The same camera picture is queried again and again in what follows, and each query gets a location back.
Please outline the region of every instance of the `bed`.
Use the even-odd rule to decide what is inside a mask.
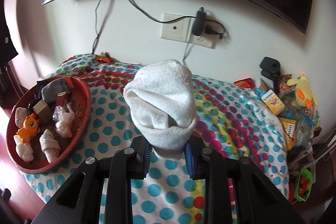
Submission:
[[[48,75],[77,75],[90,87],[91,117],[78,151],[59,169],[46,174],[25,174],[29,186],[44,201],[51,196],[89,156],[103,159],[129,146],[141,135],[134,126],[123,98],[124,86],[140,65],[97,63],[94,55],[79,54]],[[252,161],[288,198],[289,175],[282,127],[257,100],[253,90],[193,75],[197,124],[194,135],[224,157]],[[236,223],[233,186],[229,182],[233,223]],[[134,224],[203,223],[204,181],[189,178],[185,160],[162,160],[154,153],[147,177],[132,180]],[[104,223],[107,180],[101,199],[100,222]]]

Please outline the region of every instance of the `red floor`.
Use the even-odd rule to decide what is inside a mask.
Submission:
[[[18,98],[13,90],[7,92],[4,109],[0,108],[0,188],[11,191],[9,205],[20,216],[21,220],[34,219],[44,207],[44,202],[34,193],[18,169],[14,166],[6,149],[6,128],[11,115],[11,109]]]

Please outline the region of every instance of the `wall outlet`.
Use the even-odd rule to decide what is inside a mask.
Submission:
[[[163,14],[163,21],[169,21],[169,20],[172,20],[178,17],[181,17],[181,16]],[[161,31],[161,38],[168,39],[168,40],[187,42],[189,26],[190,26],[190,18],[184,18],[182,20],[175,21],[172,23],[163,23],[162,31]]]
[[[221,26],[214,22],[206,21],[204,25],[204,30],[205,30],[206,25],[211,26],[217,32],[222,32]],[[213,48],[214,44],[219,41],[219,36],[214,35],[214,34],[205,34],[204,30],[203,30],[203,33],[199,37],[196,37],[193,35],[191,43],[195,45],[207,47],[207,48]]]

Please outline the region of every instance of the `red round tray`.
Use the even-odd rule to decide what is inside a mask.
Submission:
[[[72,134],[74,134],[73,138],[64,139],[57,133],[54,133],[54,137],[58,140],[58,143],[61,147],[61,154],[58,157],[56,162],[49,164],[46,160],[44,153],[41,150],[39,138],[43,134],[46,126],[40,125],[41,132],[37,134],[35,137],[31,138],[31,146],[33,148],[34,160],[30,163],[24,162],[16,153],[16,144],[13,136],[16,134],[18,127],[15,124],[15,110],[17,107],[27,107],[29,102],[34,99],[34,92],[36,91],[36,86],[31,88],[28,92],[26,92],[23,97],[17,102],[14,106],[12,114],[9,119],[9,124],[7,127],[6,133],[6,146],[7,152],[16,165],[21,171],[28,174],[41,174],[53,171],[59,168],[64,162],[66,162],[72,154],[78,148],[80,141],[84,138],[86,133],[86,126],[90,116],[90,108],[91,108],[91,93],[87,84],[81,80],[77,76],[73,75],[58,75],[48,80],[51,82],[57,78],[62,77],[71,77],[74,88],[71,90],[71,101],[73,111],[77,115],[77,122],[73,122],[73,126],[71,128]],[[53,121],[51,120],[47,125],[51,126]]]

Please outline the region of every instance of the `white wall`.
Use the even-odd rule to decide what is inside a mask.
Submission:
[[[5,1],[13,41],[20,49],[13,62],[26,87],[68,57],[91,51],[98,0],[56,0],[44,6],[40,0]],[[117,60],[130,63],[182,60],[185,43],[159,38],[161,24],[146,18],[127,0],[103,0],[98,26],[110,1],[112,12],[98,53],[108,51]],[[259,84],[264,56],[279,60],[283,73],[293,77],[305,73],[320,102],[322,138],[331,133],[336,125],[336,0],[313,0],[306,35],[246,0],[135,1],[159,19],[163,13],[194,15],[203,6],[226,26],[230,38],[214,49],[192,47],[187,64],[194,74],[229,82],[251,77]],[[30,63],[22,66],[22,59]]]

